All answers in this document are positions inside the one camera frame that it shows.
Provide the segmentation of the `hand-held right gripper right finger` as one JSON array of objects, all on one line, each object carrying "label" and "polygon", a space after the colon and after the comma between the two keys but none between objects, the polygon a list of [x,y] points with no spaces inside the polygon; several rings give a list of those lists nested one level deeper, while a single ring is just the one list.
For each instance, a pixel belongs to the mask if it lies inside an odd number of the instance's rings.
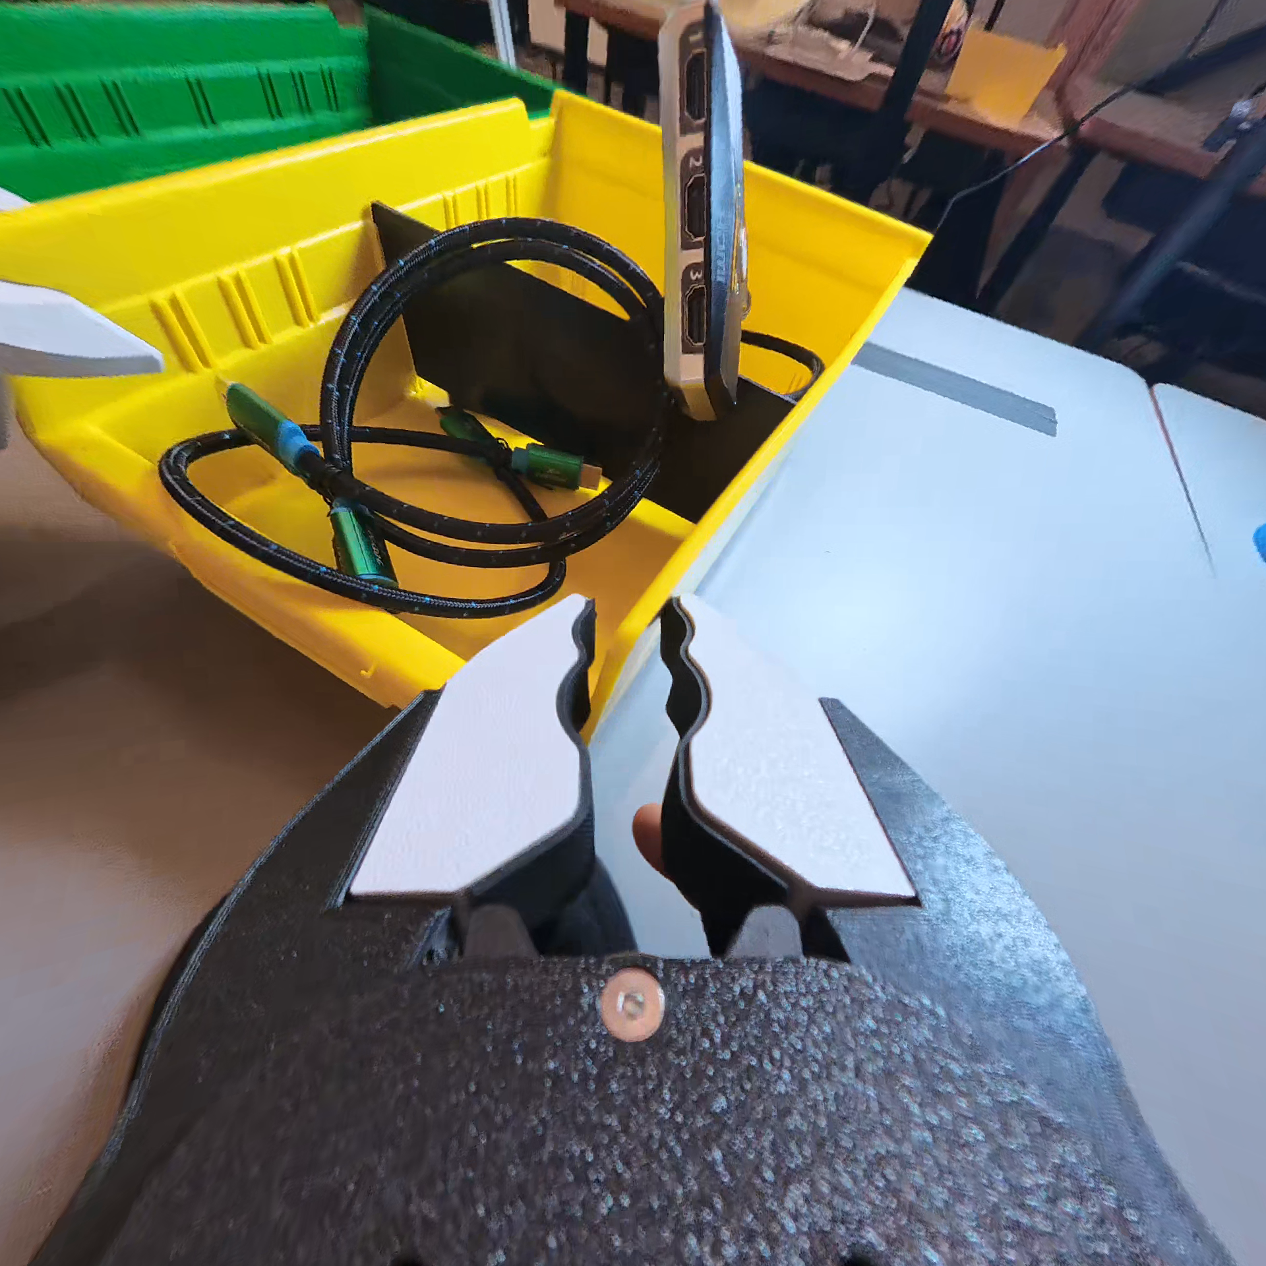
[{"label": "hand-held right gripper right finger", "polygon": [[658,632],[676,731],[661,856],[690,903],[916,904],[824,704],[696,596]]}]

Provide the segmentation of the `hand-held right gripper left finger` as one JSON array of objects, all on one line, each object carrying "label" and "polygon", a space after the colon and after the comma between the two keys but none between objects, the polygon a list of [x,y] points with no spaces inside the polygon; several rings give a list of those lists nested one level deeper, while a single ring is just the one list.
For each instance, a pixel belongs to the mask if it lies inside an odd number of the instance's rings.
[{"label": "hand-held right gripper left finger", "polygon": [[444,684],[369,832],[348,897],[562,906],[595,862],[593,600],[568,596]]}]

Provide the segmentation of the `yellow plastic bin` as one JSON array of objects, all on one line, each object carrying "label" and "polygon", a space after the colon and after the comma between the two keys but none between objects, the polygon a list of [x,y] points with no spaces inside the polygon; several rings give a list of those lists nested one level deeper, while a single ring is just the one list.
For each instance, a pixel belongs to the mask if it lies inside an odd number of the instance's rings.
[{"label": "yellow plastic bin", "polygon": [[[746,196],[750,324],[812,350],[825,372],[708,496],[718,507],[699,526],[642,501],[568,564],[562,594],[595,602],[586,734],[651,654],[658,609],[699,586],[929,240],[750,163]],[[161,454],[227,428],[218,397],[227,382],[244,382],[296,422],[316,422],[328,347],[382,267],[372,202],[438,229],[510,214],[557,220],[608,241],[660,285],[660,199],[660,130],[562,91],[548,119],[504,100],[7,214],[4,278],[72,294],[165,360],[158,375],[21,378],[18,424],[96,510],[328,674],[402,707],[443,686],[518,617],[396,617],[277,574],[173,504],[159,482]]]}]

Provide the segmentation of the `green plastic bin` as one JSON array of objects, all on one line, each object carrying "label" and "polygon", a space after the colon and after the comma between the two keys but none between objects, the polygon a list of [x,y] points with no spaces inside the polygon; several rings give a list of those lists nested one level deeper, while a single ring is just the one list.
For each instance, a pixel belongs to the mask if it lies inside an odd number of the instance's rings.
[{"label": "green plastic bin", "polygon": [[364,5],[3,3],[1,187],[30,205],[556,86]]}]

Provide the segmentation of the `grey tape strip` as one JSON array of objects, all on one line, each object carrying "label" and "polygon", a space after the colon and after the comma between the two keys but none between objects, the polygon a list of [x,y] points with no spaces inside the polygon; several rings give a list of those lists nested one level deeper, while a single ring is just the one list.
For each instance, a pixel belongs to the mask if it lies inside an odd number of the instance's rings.
[{"label": "grey tape strip", "polygon": [[945,369],[923,359],[893,351],[875,342],[866,342],[857,351],[853,363],[871,374],[961,404],[990,418],[1012,422],[1047,437],[1056,436],[1056,413],[1052,406],[987,385],[966,374]]}]

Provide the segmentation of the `black bin divider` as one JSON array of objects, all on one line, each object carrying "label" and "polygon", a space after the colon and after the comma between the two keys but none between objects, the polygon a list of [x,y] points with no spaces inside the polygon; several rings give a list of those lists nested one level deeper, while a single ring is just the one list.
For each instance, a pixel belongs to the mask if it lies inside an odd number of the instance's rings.
[{"label": "black bin divider", "polygon": [[669,256],[669,359],[628,318],[515,264],[474,262],[408,300],[416,374],[453,406],[583,458],[610,482],[631,472],[655,421],[658,469],[645,496],[697,522],[782,425],[791,400],[738,375],[735,229]]}]

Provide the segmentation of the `black tripod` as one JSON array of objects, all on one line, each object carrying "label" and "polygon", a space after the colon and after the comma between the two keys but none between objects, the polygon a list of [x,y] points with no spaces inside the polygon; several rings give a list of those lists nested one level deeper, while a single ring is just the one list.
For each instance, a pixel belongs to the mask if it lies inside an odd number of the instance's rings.
[{"label": "black tripod", "polygon": [[1077,347],[1097,353],[1130,321],[1162,281],[1214,229],[1228,207],[1261,175],[1264,167],[1263,88],[1229,109],[1226,118],[1210,133],[1202,148],[1211,143],[1229,145],[1198,195],[1160,232],[1131,264],[1112,299],[1100,309],[1079,336]]}]

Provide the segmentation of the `wooden desk with white card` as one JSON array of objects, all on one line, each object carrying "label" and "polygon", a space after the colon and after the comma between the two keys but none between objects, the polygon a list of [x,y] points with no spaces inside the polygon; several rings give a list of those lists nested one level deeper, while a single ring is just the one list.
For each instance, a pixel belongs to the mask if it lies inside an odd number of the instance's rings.
[{"label": "wooden desk with white card", "polygon": [[[581,89],[580,79],[590,65],[590,24],[607,30],[655,42],[663,15],[672,3],[608,3],[557,2],[563,12],[563,80],[574,91]],[[859,109],[874,115],[881,109],[890,80],[880,74],[865,79],[845,79],[822,62],[804,59],[788,44],[773,45],[762,36],[732,30],[732,44],[743,70],[776,85],[806,91],[822,101]],[[1005,124],[982,115],[972,104],[945,97],[929,89],[917,89],[907,106],[904,130],[923,128],[964,145],[997,152],[1011,160],[1009,174],[1047,154],[1064,154],[1070,148],[1097,149],[1128,163],[1151,164],[1181,175],[1205,180],[1216,166],[1226,160],[1231,146],[1207,151],[1186,137],[1150,134],[1130,128],[1125,122],[1107,116],[1109,103],[1089,109],[1089,116],[1064,121],[1058,131],[1059,112],[1052,97],[1044,97],[1027,116],[1015,124]]]}]

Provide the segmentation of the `yellow cardboard box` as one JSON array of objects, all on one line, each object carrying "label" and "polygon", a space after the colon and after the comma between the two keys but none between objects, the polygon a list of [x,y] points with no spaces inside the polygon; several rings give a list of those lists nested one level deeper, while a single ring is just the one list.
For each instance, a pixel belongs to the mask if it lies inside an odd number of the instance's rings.
[{"label": "yellow cardboard box", "polygon": [[1036,45],[969,26],[945,95],[990,122],[1015,128],[1065,59],[1067,48]]}]

